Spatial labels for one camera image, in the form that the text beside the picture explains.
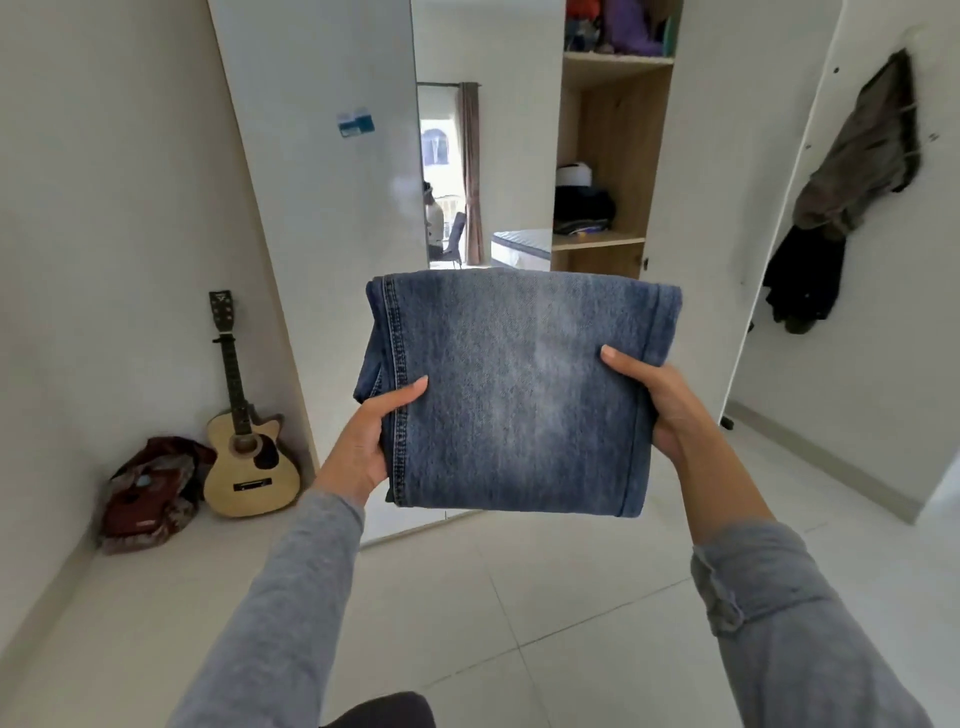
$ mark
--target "sticker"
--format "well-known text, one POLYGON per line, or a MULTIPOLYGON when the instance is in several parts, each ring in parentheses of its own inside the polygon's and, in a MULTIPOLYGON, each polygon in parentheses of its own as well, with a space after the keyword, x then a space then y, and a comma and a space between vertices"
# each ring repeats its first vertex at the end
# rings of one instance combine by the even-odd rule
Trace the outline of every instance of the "sticker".
POLYGON ((366 107, 359 107, 353 113, 338 113, 337 128, 340 129, 340 136, 344 139, 348 136, 359 136, 376 131, 373 117, 366 107))
POLYGON ((353 113, 353 123, 357 125, 360 133, 373 133, 373 117, 366 107, 360 107, 353 113))

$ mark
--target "gray sleeve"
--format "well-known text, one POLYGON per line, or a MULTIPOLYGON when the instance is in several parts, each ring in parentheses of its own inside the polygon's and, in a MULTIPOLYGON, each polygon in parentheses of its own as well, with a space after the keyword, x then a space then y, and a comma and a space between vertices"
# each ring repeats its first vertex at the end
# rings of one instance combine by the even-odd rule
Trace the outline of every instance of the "gray sleeve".
POLYGON ((748 728, 931 725, 787 526, 728 528, 691 568, 748 728))
POLYGON ((313 491, 297 509, 293 527, 253 580, 168 726, 320 724, 363 512, 313 491))

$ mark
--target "shelf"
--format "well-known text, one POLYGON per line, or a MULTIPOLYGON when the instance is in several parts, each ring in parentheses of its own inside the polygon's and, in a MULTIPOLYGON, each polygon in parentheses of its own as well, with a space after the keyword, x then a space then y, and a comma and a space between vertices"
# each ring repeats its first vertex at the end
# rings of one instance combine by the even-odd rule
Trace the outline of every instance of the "shelf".
POLYGON ((629 232, 591 232, 586 235, 554 235, 553 252, 580 251, 584 248, 609 248, 614 245, 635 245, 645 238, 629 232))
POLYGON ((565 88, 583 90, 596 85, 622 81, 641 73, 673 65, 673 59, 648 56, 615 56, 606 53, 564 52, 565 88))

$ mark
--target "guitar body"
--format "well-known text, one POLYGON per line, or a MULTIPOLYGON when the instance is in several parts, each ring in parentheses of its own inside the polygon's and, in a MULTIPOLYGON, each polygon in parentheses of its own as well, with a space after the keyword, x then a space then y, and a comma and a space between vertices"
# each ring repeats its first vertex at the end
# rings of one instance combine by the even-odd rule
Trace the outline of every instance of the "guitar body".
POLYGON ((210 420, 206 434, 217 450, 204 483, 204 499, 221 516, 241 518, 279 510, 300 494, 300 474, 276 439, 280 421, 250 424, 251 435, 237 435, 230 413, 210 420))

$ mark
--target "folded jeans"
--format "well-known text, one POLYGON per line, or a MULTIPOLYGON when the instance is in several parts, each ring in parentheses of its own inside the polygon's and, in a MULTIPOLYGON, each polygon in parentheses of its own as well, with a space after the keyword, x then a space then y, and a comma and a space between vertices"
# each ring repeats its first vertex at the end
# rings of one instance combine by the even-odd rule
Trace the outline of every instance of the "folded jeans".
POLYGON ((680 289, 617 276, 420 271, 367 285, 373 330, 354 397, 430 376, 381 445, 400 506, 635 517, 657 413, 604 344, 659 366, 680 289))

